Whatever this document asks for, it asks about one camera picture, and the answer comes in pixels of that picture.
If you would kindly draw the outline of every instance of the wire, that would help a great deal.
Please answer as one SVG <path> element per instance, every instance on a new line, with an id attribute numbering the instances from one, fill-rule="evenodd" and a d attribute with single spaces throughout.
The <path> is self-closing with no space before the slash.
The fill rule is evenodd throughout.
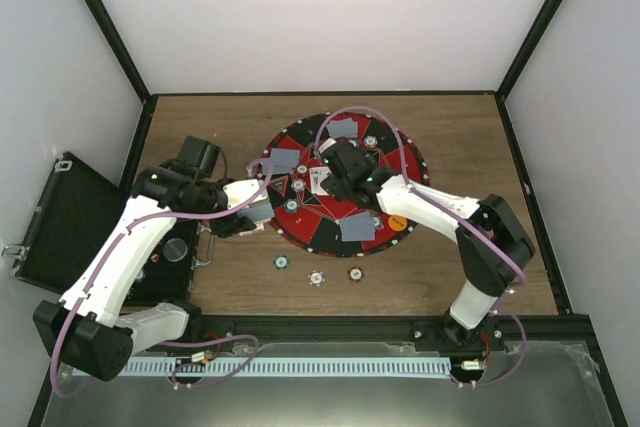
<path id="1" fill-rule="evenodd" d="M 220 149 L 220 155 L 222 155 L 222 161 L 224 162 L 224 174 L 222 174 L 222 178 L 226 179 L 227 174 L 229 173 L 229 162 L 227 162 L 227 154 L 224 153 L 224 149 L 222 147 L 218 146 L 218 149 Z"/>
<path id="2" fill-rule="evenodd" d="M 520 321 L 520 319 L 513 313 L 508 312 L 508 311 L 502 311 L 500 312 L 501 314 L 506 314 L 509 317 L 511 317 L 513 319 L 513 321 L 516 323 L 516 325 L 518 326 L 518 329 L 520 329 L 520 335 L 522 336 L 522 344 L 520 345 L 520 355 L 518 356 L 518 360 L 516 361 L 516 363 L 513 365 L 513 367 L 511 367 L 511 369 L 509 369 L 507 372 L 505 372 L 504 374 L 502 374 L 500 377 L 493 379 L 493 380 L 489 380 L 487 382 L 482 382 L 479 384 L 465 384 L 464 382 L 459 381 L 458 379 L 456 379 L 453 374 L 449 374 L 451 377 L 451 380 L 458 384 L 458 387 L 471 387 L 471 388 L 476 388 L 476 387 L 489 387 L 490 385 L 495 385 L 495 384 L 499 384 L 500 382 L 503 382 L 505 380 L 507 380 L 509 377 L 511 377 L 513 374 L 515 374 L 515 372 L 520 368 L 520 366 L 522 365 L 522 362 L 524 361 L 526 352 L 527 352 L 527 333 L 524 331 L 524 325 L 522 325 L 522 322 Z"/>
<path id="3" fill-rule="evenodd" d="M 480 338 L 484 341 L 485 354 L 484 354 L 484 368 L 489 368 L 489 354 L 491 353 L 491 347 L 489 346 L 489 336 L 484 332 L 480 332 Z"/>
<path id="4" fill-rule="evenodd" d="M 260 349 L 260 342 L 258 342 L 257 337 L 255 337 L 254 335 L 243 334 L 243 335 L 232 335 L 230 337 L 223 337 L 222 339 L 209 340 L 207 342 L 196 342 L 196 343 L 161 342 L 160 345 L 164 345 L 165 347 L 178 347 L 178 348 L 211 347 L 213 345 L 221 345 L 227 342 L 235 342 L 237 340 L 251 340 L 255 345 L 254 351 L 251 352 L 251 354 L 249 354 L 249 357 L 247 357 L 243 363 L 241 363 L 238 367 L 233 369 L 228 374 L 220 377 L 219 379 L 211 380 L 209 382 L 198 382 L 197 384 L 194 385 L 194 387 L 207 387 L 210 385 L 220 384 L 226 380 L 231 379 L 234 375 L 236 375 L 238 372 L 244 369 L 247 365 L 249 365 L 249 363 L 251 363 L 251 361 L 255 359 L 256 355 L 258 355 L 258 351 Z M 180 385 L 180 383 L 176 379 L 176 375 L 180 372 L 180 370 L 189 366 L 194 366 L 194 365 L 200 366 L 200 364 L 195 364 L 195 363 L 182 364 L 173 371 L 173 373 L 171 374 L 171 380 L 173 381 L 174 389 L 177 390 Z"/>
<path id="5" fill-rule="evenodd" d="M 213 340 L 218 340 L 220 339 L 219 335 L 214 334 L 213 332 L 207 332 L 206 334 L 203 335 L 203 337 L 205 338 L 209 338 L 209 339 L 213 339 Z M 216 352 L 215 354 L 213 354 L 211 356 L 209 360 L 209 362 L 212 362 L 214 360 L 216 360 L 218 358 L 218 356 L 220 355 L 220 350 L 222 349 L 222 344 L 218 344 L 217 348 L 216 348 Z"/>
<path id="6" fill-rule="evenodd" d="M 396 138 L 396 142 L 398 143 L 398 150 L 400 151 L 400 165 L 401 165 L 401 169 L 402 169 L 402 177 L 404 178 L 404 181 L 406 182 L 407 186 L 411 186 L 411 179 L 409 179 L 409 175 L 407 174 L 407 163 L 406 163 L 406 156 L 405 156 L 405 152 L 404 152 L 404 145 L 402 143 L 402 139 L 400 138 L 400 134 L 398 134 L 398 129 L 396 129 L 393 126 L 391 121 L 387 117 L 385 117 L 384 114 L 382 114 L 381 112 L 379 112 L 379 111 L 377 111 L 375 109 L 372 109 L 371 107 L 366 107 L 366 106 L 362 106 L 362 105 L 357 105 L 357 106 L 353 106 L 353 107 L 346 107 L 344 109 L 336 110 L 333 114 L 328 115 L 327 118 L 324 119 L 324 122 L 322 123 L 322 125 L 318 129 L 318 133 L 316 134 L 316 141 L 315 141 L 315 145 L 314 145 L 314 150 L 315 150 L 316 158 L 318 159 L 318 161 L 324 164 L 324 159 L 320 155 L 320 136 L 322 135 L 322 132 L 324 131 L 324 129 L 327 127 L 327 125 L 329 125 L 329 122 L 331 122 L 331 120 L 334 117 L 336 117 L 337 115 L 342 114 L 344 112 L 350 112 L 350 111 L 353 111 L 353 110 L 364 110 L 365 112 L 371 112 L 372 114 L 380 117 L 382 120 L 384 120 L 387 123 L 387 125 L 391 129 L 391 132 L 393 133 L 393 136 Z M 440 205 L 440 203 L 438 203 L 435 200 L 431 199 L 430 197 L 426 196 L 422 192 L 419 192 L 419 191 L 414 190 L 414 189 L 411 189 L 411 192 L 413 192 L 414 195 L 418 196 L 419 198 L 421 198 L 422 200 L 424 200 L 428 204 L 432 205 L 433 207 L 437 208 L 441 212 L 444 212 L 446 215 L 448 215 L 453 220 L 458 222 L 458 224 L 462 225 L 465 229 L 467 229 L 469 232 L 471 232 L 480 242 L 482 242 L 484 245 L 486 245 L 489 248 L 489 250 L 491 250 L 494 254 L 496 254 L 498 257 L 500 257 L 500 259 L 505 264 L 507 264 L 511 268 L 511 270 L 513 270 L 516 273 L 516 275 L 520 278 L 520 283 L 519 283 L 520 285 L 524 285 L 524 284 L 527 283 L 527 276 L 522 271 L 520 266 L 518 266 L 518 264 L 516 264 L 511 259 L 511 257 L 509 257 L 507 254 L 505 254 L 502 251 L 502 249 L 500 249 L 497 245 L 495 245 L 491 241 L 491 239 L 487 238 L 487 236 L 484 235 L 473 224 L 471 224 L 466 219 L 463 219 L 462 217 L 460 217 L 453 210 L 448 209 L 444 205 Z"/>
<path id="7" fill-rule="evenodd" d="M 256 200 L 267 189 L 267 186 L 269 185 L 269 182 L 271 182 L 271 176 L 273 175 L 273 164 L 271 163 L 271 161 L 269 159 L 266 159 L 266 158 L 260 158 L 260 159 L 256 159 L 256 160 L 252 161 L 251 163 L 249 163 L 249 165 L 247 165 L 247 173 L 248 173 L 249 176 L 253 175 L 252 174 L 253 168 L 255 166 L 257 166 L 258 164 L 264 164 L 264 165 L 267 166 L 267 175 L 266 175 L 262 185 L 260 186 L 260 188 L 257 190 L 257 192 L 255 194 L 253 194 L 247 200 L 245 200 L 244 202 L 241 202 L 240 204 L 236 205 L 235 207 L 233 207 L 231 209 L 224 210 L 222 212 L 214 212 L 212 214 L 190 214 L 190 213 L 187 213 L 187 212 L 158 212 L 158 213 L 155 213 L 155 214 L 145 215 L 145 216 L 140 217 L 139 219 L 136 219 L 133 222 L 131 222 L 126 227 L 127 234 L 124 234 L 124 233 L 118 234 L 113 239 L 111 244 L 109 244 L 107 249 L 105 250 L 105 253 L 102 255 L 102 257 L 100 258 L 100 260 L 96 264 L 96 268 L 93 270 L 93 272 L 91 273 L 91 276 L 89 277 L 89 280 L 87 280 L 86 285 L 82 289 L 84 294 L 89 295 L 89 291 L 93 287 L 93 284 L 95 283 L 96 278 L 98 277 L 98 275 L 102 271 L 102 268 L 104 267 L 105 263 L 107 262 L 107 259 L 109 258 L 109 256 L 111 256 L 111 254 L 113 253 L 115 248 L 118 246 L 118 244 L 122 241 L 122 239 L 124 239 L 126 235 L 131 235 L 131 231 L 134 228 L 136 228 L 138 225 L 142 224 L 143 222 L 146 222 L 146 221 L 151 220 L 151 219 L 158 219 L 158 218 L 163 218 L 163 217 L 176 218 L 176 219 L 196 219 L 196 220 L 220 219 L 222 217 L 226 217 L 228 215 L 235 214 L 239 210 L 244 209 L 246 206 L 251 204 L 251 202 Z M 71 310 L 69 311 L 69 313 L 67 314 L 67 317 L 65 318 L 65 320 L 64 320 L 64 322 L 62 324 L 62 327 L 60 329 L 60 333 L 58 334 L 58 337 L 56 338 L 56 342 L 55 342 L 55 344 L 53 346 L 53 352 L 51 353 L 51 364 L 49 365 L 49 377 L 51 379 L 51 388 L 52 388 L 52 390 L 55 392 L 55 394 L 58 397 L 61 397 L 63 399 L 64 398 L 69 398 L 69 397 L 72 397 L 72 396 L 78 394 L 80 391 L 84 390 L 86 388 L 86 386 L 87 386 L 87 383 L 85 383 L 85 384 L 81 385 L 77 390 L 75 390 L 73 392 L 64 392 L 62 390 L 61 386 L 60 386 L 60 382 L 58 381 L 58 364 L 60 362 L 60 352 L 62 351 L 62 345 L 64 344 L 64 340 L 65 340 L 65 338 L 67 336 L 67 333 L 69 332 L 69 327 L 71 326 L 71 322 L 73 321 L 73 318 L 78 313 L 78 310 L 80 310 L 80 306 L 82 305 L 82 302 L 84 301 L 84 299 L 85 299 L 84 297 L 79 297 L 76 300 L 76 302 L 73 305 L 73 307 L 71 308 Z M 231 337 L 226 337 L 225 339 L 220 339 L 218 341 L 211 341 L 211 342 L 218 342 L 218 343 L 230 342 L 230 340 L 226 340 L 226 339 L 231 339 Z M 185 347 L 186 346 L 191 346 L 191 347 L 205 346 L 205 345 L 201 345 L 201 344 L 202 343 L 199 343 L 199 344 L 182 344 L 182 346 L 185 346 Z M 206 342 L 204 344 L 206 344 L 206 345 L 217 345 L 217 344 L 214 344 L 214 343 L 206 343 Z M 244 364 L 242 364 L 242 368 L 244 368 L 249 362 L 250 362 L 250 360 L 248 362 L 245 362 Z"/>

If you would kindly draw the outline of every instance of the blue poker chip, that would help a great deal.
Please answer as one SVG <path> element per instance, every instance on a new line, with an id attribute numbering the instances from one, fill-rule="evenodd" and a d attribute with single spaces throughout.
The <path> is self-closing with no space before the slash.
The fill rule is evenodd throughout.
<path id="1" fill-rule="evenodd" d="M 381 230 L 384 228 L 384 225 L 382 225 L 382 217 L 380 217 L 377 214 L 370 214 L 371 215 L 371 222 L 373 222 L 373 226 L 375 227 L 376 230 Z"/>
<path id="2" fill-rule="evenodd" d="M 295 214 L 300 208 L 300 202 L 297 199 L 289 199 L 284 203 L 284 210 L 288 214 Z"/>
<path id="3" fill-rule="evenodd" d="M 275 265 L 278 270 L 284 270 L 289 267 L 289 257 L 286 255 L 279 255 L 273 261 L 273 265 Z"/>
<path id="4" fill-rule="evenodd" d="M 309 274 L 309 285 L 320 287 L 324 284 L 324 274 L 319 270 L 312 270 Z"/>

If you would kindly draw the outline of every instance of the metal bracket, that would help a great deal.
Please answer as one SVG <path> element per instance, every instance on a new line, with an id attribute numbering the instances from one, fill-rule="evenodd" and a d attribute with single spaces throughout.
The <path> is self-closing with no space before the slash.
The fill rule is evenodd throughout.
<path id="1" fill-rule="evenodd" d="M 214 236 L 211 233 L 211 229 L 203 224 L 198 225 L 198 235 L 203 232 L 208 232 L 211 237 L 209 238 L 209 248 L 207 249 L 207 259 L 206 260 L 198 260 L 197 257 L 193 258 L 193 267 L 206 267 L 211 264 L 211 260 L 213 260 L 213 242 Z"/>
<path id="2" fill-rule="evenodd" d="M 56 172 L 56 173 L 58 173 L 58 172 L 67 172 L 67 171 L 71 170 L 72 166 L 73 166 L 73 160 L 59 160 L 53 166 L 53 171 Z"/>
<path id="3" fill-rule="evenodd" d="M 27 259 L 27 255 L 29 255 L 29 247 L 24 245 L 11 244 L 2 248 L 2 257 L 24 261 Z"/>

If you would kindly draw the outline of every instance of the orange sticker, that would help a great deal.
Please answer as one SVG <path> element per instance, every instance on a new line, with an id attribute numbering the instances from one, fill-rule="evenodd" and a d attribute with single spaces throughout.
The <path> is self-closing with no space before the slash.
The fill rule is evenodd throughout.
<path id="1" fill-rule="evenodd" d="M 389 227 L 391 230 L 395 230 L 396 232 L 402 232 L 407 228 L 409 222 L 404 217 L 400 217 L 399 215 L 392 215 L 389 217 Z"/>

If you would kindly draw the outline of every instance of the black frame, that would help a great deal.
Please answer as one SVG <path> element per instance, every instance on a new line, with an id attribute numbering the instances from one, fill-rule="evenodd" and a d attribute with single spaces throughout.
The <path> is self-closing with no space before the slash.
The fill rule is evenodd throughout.
<path id="1" fill-rule="evenodd" d="M 160 96 L 174 95 L 461 95 L 485 94 L 495 96 L 498 113 L 503 123 L 509 148 L 518 173 L 523 194 L 531 215 L 534 230 L 540 247 L 540 254 L 547 270 L 549 282 L 560 315 L 557 316 L 522 316 L 521 320 L 531 340 L 584 341 L 591 357 L 599 364 L 598 379 L 605 394 L 611 416 L 616 426 L 628 425 L 618 401 L 604 358 L 600 351 L 589 317 L 575 314 L 559 270 L 553 248 L 547 233 L 540 208 L 527 168 L 520 152 L 516 135 L 513 131 L 505 101 L 525 69 L 544 32 L 552 21 L 563 0 L 545 0 L 536 16 L 522 46 L 511 63 L 497 91 L 369 91 L 369 92 L 265 92 L 265 93 L 185 93 L 185 94 L 151 94 L 144 84 L 133 59 L 122 41 L 109 13 L 101 0 L 85 0 L 89 10 L 102 30 L 114 55 L 129 78 L 142 103 L 142 112 L 136 129 L 129 156 L 123 171 L 120 188 L 128 192 L 133 183 L 135 173 L 146 136 L 153 118 L 153 113 Z M 413 340 L 409 333 L 416 323 L 429 321 L 429 317 L 298 317 L 298 316 L 205 316 L 205 322 L 226 325 L 236 333 L 259 333 L 262 340 L 275 341 L 353 341 L 353 340 Z M 505 340 L 518 340 L 519 331 L 509 318 L 498 317 L 499 327 Z M 33 410 L 29 426 L 42 424 L 46 406 L 51 395 L 48 376 L 45 378 L 41 392 Z"/>

